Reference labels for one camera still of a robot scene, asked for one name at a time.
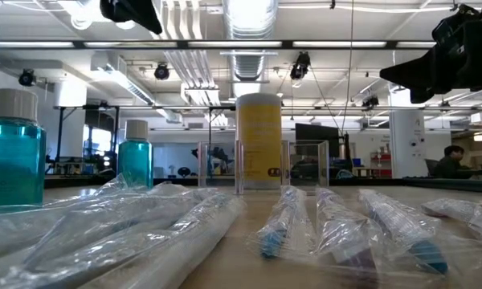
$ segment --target yellow label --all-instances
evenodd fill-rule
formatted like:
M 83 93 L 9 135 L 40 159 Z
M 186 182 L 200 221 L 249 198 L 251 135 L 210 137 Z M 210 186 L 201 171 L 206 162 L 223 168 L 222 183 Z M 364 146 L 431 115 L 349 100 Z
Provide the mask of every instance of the yellow label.
M 243 105 L 237 108 L 243 177 L 249 181 L 280 178 L 282 124 L 280 107 Z

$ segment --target laboratory room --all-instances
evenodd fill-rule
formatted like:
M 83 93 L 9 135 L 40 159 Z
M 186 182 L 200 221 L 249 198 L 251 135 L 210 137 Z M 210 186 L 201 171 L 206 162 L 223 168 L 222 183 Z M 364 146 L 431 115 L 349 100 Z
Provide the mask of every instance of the laboratory room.
M 0 0 L 2 288 L 482 288 L 482 0 Z

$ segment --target white bottle cap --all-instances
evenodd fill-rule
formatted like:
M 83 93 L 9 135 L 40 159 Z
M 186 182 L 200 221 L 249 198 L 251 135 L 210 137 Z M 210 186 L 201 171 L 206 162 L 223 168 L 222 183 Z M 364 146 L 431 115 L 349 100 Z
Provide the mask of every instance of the white bottle cap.
M 148 123 L 144 120 L 127 120 L 125 138 L 148 140 Z
M 0 116 L 37 121 L 38 97 L 28 91 L 0 88 Z

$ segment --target man sitting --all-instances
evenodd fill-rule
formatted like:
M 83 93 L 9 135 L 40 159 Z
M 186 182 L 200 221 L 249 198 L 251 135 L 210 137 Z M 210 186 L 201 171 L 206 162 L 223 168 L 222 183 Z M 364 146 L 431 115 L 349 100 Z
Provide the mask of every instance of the man sitting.
M 464 149 L 458 145 L 450 145 L 444 149 L 444 158 L 434 168 L 434 177 L 467 179 L 472 176 L 468 167 L 460 165 L 464 157 Z

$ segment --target blue liquid bottle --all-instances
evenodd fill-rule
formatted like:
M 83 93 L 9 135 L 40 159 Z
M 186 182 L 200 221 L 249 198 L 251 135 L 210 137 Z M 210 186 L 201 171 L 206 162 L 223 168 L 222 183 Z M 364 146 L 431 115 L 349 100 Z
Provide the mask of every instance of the blue liquid bottle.
M 36 118 L 35 94 L 0 89 L 0 206 L 43 203 L 47 134 Z
M 152 144 L 148 142 L 148 123 L 127 120 L 126 141 L 118 150 L 118 174 L 123 173 L 131 186 L 153 187 Z

